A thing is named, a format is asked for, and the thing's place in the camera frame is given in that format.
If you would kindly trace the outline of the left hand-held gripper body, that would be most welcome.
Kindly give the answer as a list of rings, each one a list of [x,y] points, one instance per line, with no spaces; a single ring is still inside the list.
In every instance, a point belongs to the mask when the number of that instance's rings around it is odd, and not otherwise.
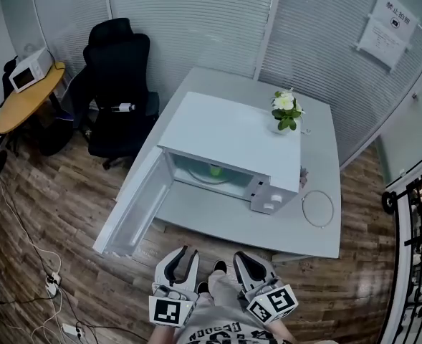
[[[183,327],[196,307],[198,294],[159,283],[152,284],[149,321],[156,325]]]

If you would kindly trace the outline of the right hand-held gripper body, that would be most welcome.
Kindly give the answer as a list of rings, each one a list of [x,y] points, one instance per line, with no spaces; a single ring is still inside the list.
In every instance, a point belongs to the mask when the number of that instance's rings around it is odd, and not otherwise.
[[[258,287],[242,289],[239,298],[245,304],[245,310],[262,324],[288,316],[299,304],[291,286],[278,277]]]

